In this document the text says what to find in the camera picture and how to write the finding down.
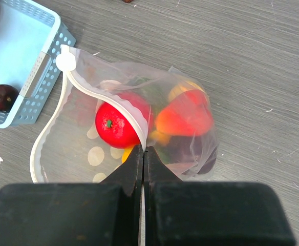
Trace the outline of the red bell pepper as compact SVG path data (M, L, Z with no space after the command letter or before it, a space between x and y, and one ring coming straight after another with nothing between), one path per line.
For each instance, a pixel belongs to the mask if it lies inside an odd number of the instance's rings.
M208 100L200 90L181 93L155 119L156 129L170 136L201 136L213 126Z

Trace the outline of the green yellow mango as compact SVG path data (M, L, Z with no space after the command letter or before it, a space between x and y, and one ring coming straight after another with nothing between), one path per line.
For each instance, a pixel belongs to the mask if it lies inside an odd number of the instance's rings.
M167 99L164 95L164 91L160 85L156 83L149 83L150 79L147 77L133 77L129 81L129 86L132 86L132 91L139 94L150 105L152 110L152 126L150 127L149 134L156 130L155 119L159 112L167 106ZM153 139L149 141L150 146L154 146L160 160L164 164L172 163L170 154L166 152L164 146L162 146L158 140Z

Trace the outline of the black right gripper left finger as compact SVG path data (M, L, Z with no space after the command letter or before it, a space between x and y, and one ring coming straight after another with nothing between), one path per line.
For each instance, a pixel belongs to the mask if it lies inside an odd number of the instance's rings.
M139 245L143 150L99 183L0 189L0 245Z

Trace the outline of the clear zip top bag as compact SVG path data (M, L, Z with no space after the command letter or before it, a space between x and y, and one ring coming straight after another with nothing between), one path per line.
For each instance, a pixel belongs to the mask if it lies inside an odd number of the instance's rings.
M178 83L195 79L171 67L164 71L133 61L110 63L84 50L62 46L56 65L63 74L57 108L36 139L30 155L33 182L100 182L122 163L124 149L110 146L98 135L95 116L103 103L116 108L132 125L143 149L156 139L166 147L171 138L157 129L149 134L141 111L118 94L132 92L129 81L147 77L161 86L166 99ZM204 91L210 108L209 97Z

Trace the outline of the yellow peach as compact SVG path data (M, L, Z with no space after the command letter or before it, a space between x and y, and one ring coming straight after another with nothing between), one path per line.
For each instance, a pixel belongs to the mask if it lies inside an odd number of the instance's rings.
M168 94L168 101L172 101L173 99L175 99L178 95L189 91L189 90L200 90L202 92L204 92L204 90L198 86L196 83L190 81L190 80L186 80L183 81L181 83L178 83L176 86L174 86L171 91Z

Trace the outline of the dark purple plum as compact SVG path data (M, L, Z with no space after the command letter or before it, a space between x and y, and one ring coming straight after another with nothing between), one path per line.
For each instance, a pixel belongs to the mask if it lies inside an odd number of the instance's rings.
M19 91L7 84L0 85L0 111L10 111L19 95Z

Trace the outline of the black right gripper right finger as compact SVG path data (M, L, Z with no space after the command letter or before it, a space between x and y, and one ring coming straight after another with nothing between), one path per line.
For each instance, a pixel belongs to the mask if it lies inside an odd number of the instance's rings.
M275 191L260 182L182 181L144 154L146 245L296 245Z

